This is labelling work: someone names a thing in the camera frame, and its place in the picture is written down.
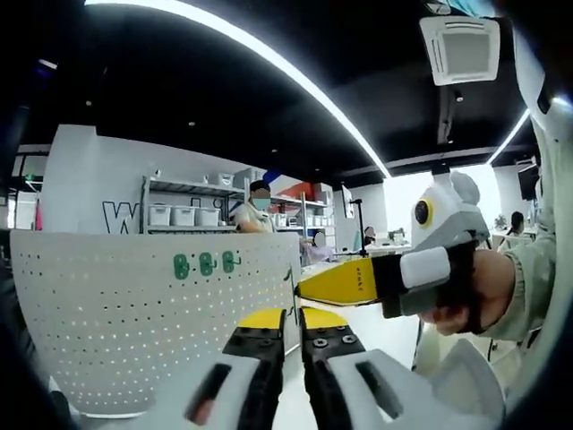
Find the person's right hand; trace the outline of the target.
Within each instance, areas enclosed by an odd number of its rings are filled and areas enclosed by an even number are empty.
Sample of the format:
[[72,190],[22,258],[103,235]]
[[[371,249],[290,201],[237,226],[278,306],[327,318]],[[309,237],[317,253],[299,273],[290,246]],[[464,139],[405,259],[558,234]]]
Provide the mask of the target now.
[[471,289],[476,293],[479,314],[467,306],[434,308],[418,314],[424,323],[449,336],[462,332],[479,334],[494,325],[507,311],[511,301],[516,273],[515,265],[505,254],[493,250],[474,252]]

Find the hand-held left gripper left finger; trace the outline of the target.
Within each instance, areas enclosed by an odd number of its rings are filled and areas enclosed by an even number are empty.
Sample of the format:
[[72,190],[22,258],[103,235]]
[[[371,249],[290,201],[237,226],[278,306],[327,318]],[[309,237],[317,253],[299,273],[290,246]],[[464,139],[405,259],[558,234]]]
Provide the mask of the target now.
[[209,361],[158,392],[147,429],[271,429],[283,389],[287,311],[241,320]]

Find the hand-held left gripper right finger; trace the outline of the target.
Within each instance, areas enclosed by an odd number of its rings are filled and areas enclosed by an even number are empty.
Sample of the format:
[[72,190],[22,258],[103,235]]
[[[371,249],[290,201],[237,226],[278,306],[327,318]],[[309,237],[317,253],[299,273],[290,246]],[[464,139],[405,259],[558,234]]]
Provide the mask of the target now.
[[425,379],[366,349],[340,315],[303,306],[299,323],[304,386],[319,429],[461,427]]

